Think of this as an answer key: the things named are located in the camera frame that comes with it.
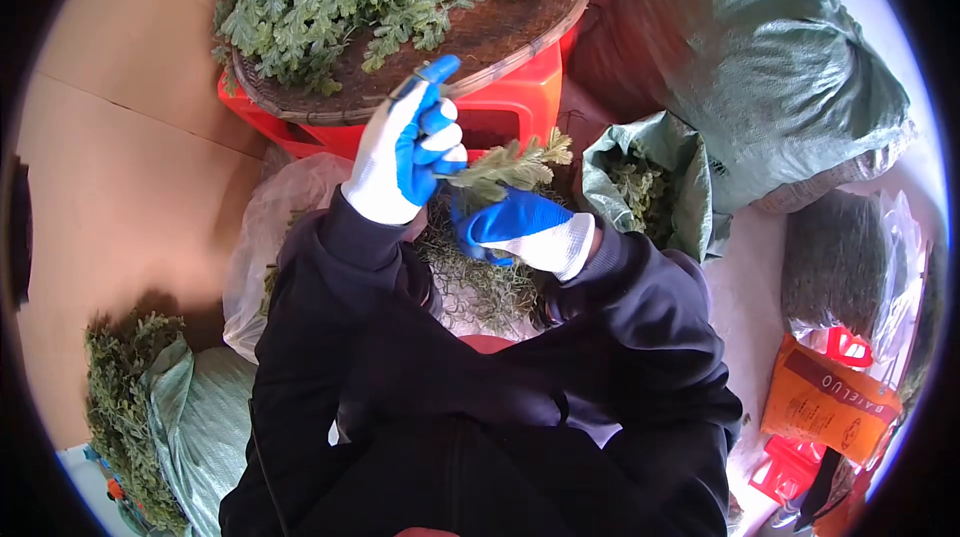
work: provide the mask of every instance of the bamboo tray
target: bamboo tray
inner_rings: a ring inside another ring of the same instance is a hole
[[[461,66],[453,75],[447,97],[456,99],[486,87],[519,68],[553,45],[573,28],[590,0],[486,0],[472,10],[450,13],[451,28],[433,51],[418,51],[405,43],[374,74],[360,69],[367,33],[356,39],[337,60],[333,77],[343,85],[330,97],[281,87],[272,78],[261,79],[256,60],[233,51],[237,83],[258,107],[270,114],[308,126],[365,124],[378,103],[424,61],[453,54]]]

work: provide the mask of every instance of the white wall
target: white wall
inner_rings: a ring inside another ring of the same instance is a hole
[[[96,462],[84,457],[84,445],[63,449],[56,453],[69,474],[79,495],[86,501],[93,515],[100,521],[103,530],[113,537],[136,537],[117,512],[117,504],[107,497],[107,480]]]

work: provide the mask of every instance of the glove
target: glove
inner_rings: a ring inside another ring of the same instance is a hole
[[[507,199],[502,202],[466,218],[454,213],[453,220],[465,254],[509,265],[510,258],[491,252],[503,250],[529,266],[552,272],[559,280],[580,274],[596,227],[593,214],[575,214],[546,197],[512,187],[508,187]]]
[[[438,88],[459,66],[456,56],[443,56],[407,79],[373,113],[353,174],[340,187],[361,216],[379,224],[406,224],[437,189],[434,174],[467,167],[457,107],[440,97]]]

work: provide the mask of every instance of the blue object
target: blue object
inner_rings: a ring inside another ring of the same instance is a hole
[[[457,228],[457,238],[464,254],[486,259],[491,264],[509,266],[510,257],[497,257],[491,244],[503,243],[537,232],[554,229],[573,218],[573,212],[546,197],[530,191],[507,187],[507,198],[464,218],[451,207],[451,217]]]
[[[436,135],[439,131],[453,124],[454,119],[444,116],[441,112],[443,102],[440,97],[440,87],[450,78],[460,60],[456,56],[443,56],[436,62],[426,65],[407,79],[394,96],[390,106],[392,111],[397,101],[410,94],[413,88],[426,81],[426,93],[420,99],[419,106],[414,112],[411,122],[404,127],[396,141],[396,184],[400,193],[415,206],[426,204],[430,196],[437,189],[437,179],[434,174],[450,174],[461,168],[466,168],[466,161],[449,162],[442,160],[446,151],[431,151],[418,145],[421,134]]]

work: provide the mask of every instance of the floor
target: floor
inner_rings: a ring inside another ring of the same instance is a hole
[[[213,1],[67,0],[32,76],[17,152],[30,164],[33,269],[18,322],[30,390],[56,449],[89,437],[83,329],[93,314],[122,313],[154,291],[190,314],[196,347],[219,336],[223,275],[266,140],[216,100]],[[845,1],[930,137],[880,183],[907,189],[918,220],[935,226],[942,178],[930,178],[939,153],[916,63],[885,2]],[[603,130],[605,112],[570,84],[563,111],[580,112],[559,121],[580,144]],[[705,268],[730,387],[750,415],[729,460],[730,488],[747,511],[740,534],[775,507],[746,481],[765,442],[758,427],[783,335],[785,231],[783,216],[744,208],[726,255]]]

